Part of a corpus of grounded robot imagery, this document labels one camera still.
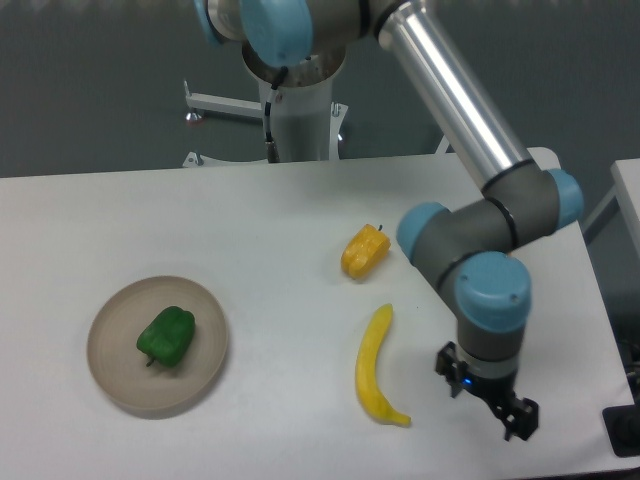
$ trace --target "beige plate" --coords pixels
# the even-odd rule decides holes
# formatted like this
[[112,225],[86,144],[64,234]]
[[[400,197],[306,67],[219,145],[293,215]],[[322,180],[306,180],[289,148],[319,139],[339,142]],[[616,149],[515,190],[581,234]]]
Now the beige plate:
[[[166,307],[177,305],[196,319],[196,333],[174,368],[136,348],[142,331]],[[154,277],[120,290],[98,313],[89,332],[87,358],[95,381],[119,406],[143,417],[166,417],[196,403],[227,351],[227,323],[216,299],[178,277]]]

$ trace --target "banana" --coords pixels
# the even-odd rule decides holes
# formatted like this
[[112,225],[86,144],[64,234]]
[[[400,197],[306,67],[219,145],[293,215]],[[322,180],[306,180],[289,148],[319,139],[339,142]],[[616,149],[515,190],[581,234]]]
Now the banana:
[[376,381],[378,350],[389,331],[392,319],[393,306],[390,303],[380,307],[371,317],[356,360],[356,392],[360,404],[371,417],[383,423],[407,427],[411,423],[411,417],[391,406]]

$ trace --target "robotic arm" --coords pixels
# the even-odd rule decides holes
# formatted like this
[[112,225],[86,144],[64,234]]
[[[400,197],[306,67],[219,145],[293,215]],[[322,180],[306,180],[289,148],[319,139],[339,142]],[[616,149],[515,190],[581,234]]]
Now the robotic arm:
[[343,48],[365,35],[393,52],[484,196],[450,212],[423,204],[397,240],[455,314],[458,344],[437,356],[452,396],[484,400],[512,435],[527,440],[538,405],[514,393],[531,308],[531,279],[507,255],[574,222],[576,181],[542,171],[522,146],[434,16],[429,0],[195,0],[210,40],[248,42],[272,67]]

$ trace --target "table surface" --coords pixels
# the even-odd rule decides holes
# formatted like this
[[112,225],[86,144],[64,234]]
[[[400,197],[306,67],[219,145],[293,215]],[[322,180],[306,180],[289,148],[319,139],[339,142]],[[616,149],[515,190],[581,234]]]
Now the table surface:
[[[0,180],[3,477],[495,479],[638,466],[605,433],[601,410],[632,400],[577,225],[516,252],[533,279],[517,382],[541,407],[528,442],[502,440],[479,399],[449,398],[433,366],[455,319],[395,240],[366,281],[340,271],[363,224],[392,234],[419,202],[479,198],[454,154]],[[85,350],[102,305],[155,275],[208,288],[230,346],[198,405],[143,420],[103,395]],[[378,379],[408,429],[371,421],[354,391],[362,334],[387,302]]]
[[618,160],[611,173],[620,211],[640,255],[640,159]]

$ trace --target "blue joint cap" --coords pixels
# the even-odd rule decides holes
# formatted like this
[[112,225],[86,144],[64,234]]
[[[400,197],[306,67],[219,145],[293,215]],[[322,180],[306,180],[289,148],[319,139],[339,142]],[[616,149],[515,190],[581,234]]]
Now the blue joint cap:
[[204,32],[204,36],[207,39],[207,42],[215,46],[222,45],[213,33],[213,25],[209,20],[209,13],[207,12],[205,7],[205,1],[193,0],[193,5],[196,7],[198,20],[200,21],[200,26],[202,27],[202,31]]
[[558,195],[560,197],[560,207],[558,211],[558,225],[556,230],[566,227],[570,223],[578,220],[584,212],[584,197],[580,185],[576,179],[564,170],[554,168],[547,170],[558,187]]
[[523,328],[531,310],[531,277],[517,259],[483,252],[467,260],[455,280],[460,311],[478,328],[505,334]]
[[313,23],[305,0],[240,0],[249,43],[272,67],[297,65],[311,55]]
[[443,210],[446,210],[446,208],[439,203],[423,203],[413,207],[400,220],[396,231],[396,239],[411,263],[413,263],[413,251],[420,233],[427,226],[427,223]]

